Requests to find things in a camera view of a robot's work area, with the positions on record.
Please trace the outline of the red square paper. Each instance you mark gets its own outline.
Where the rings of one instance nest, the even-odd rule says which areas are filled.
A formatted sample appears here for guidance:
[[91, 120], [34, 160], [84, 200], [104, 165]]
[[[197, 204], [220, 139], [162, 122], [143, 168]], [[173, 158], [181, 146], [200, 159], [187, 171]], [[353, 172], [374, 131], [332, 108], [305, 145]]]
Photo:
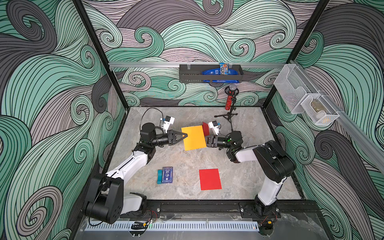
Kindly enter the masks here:
[[207, 123], [203, 122], [202, 124], [202, 127], [203, 127], [203, 133], [204, 133], [204, 136], [209, 136], [210, 135], [210, 127]]
[[222, 189], [219, 169], [199, 170], [199, 176], [202, 191]]

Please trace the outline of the orange square paper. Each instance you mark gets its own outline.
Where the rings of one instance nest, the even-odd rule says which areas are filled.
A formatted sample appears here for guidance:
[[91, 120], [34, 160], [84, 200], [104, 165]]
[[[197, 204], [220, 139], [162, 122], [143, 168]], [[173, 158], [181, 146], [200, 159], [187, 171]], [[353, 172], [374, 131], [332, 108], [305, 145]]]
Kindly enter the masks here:
[[184, 127], [182, 132], [188, 136], [184, 139], [185, 151], [206, 148], [203, 126]]

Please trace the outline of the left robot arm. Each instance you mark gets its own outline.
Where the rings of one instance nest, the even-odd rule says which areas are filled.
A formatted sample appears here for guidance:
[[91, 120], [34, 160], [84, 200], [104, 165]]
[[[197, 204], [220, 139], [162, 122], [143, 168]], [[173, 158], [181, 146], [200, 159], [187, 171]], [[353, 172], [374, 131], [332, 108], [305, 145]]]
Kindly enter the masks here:
[[152, 160], [156, 147], [172, 146], [188, 137], [187, 133], [167, 129], [157, 134], [156, 129], [153, 123], [144, 124], [132, 154], [111, 171], [91, 179], [83, 206], [86, 217], [113, 224], [124, 214], [135, 213], [140, 217], [147, 214], [147, 197], [138, 193], [125, 197], [125, 185]]

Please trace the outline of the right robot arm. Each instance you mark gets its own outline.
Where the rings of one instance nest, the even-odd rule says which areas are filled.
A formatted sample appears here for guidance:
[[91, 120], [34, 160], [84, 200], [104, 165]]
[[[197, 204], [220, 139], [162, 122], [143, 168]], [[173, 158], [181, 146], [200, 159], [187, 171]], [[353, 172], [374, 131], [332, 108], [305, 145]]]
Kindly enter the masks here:
[[255, 197], [252, 213], [259, 218], [277, 218], [277, 196], [288, 177], [297, 165], [276, 141], [262, 145], [243, 147], [240, 131], [233, 131], [225, 137], [209, 135], [205, 137], [209, 148], [226, 149], [226, 155], [233, 163], [258, 162], [265, 179], [261, 190]]

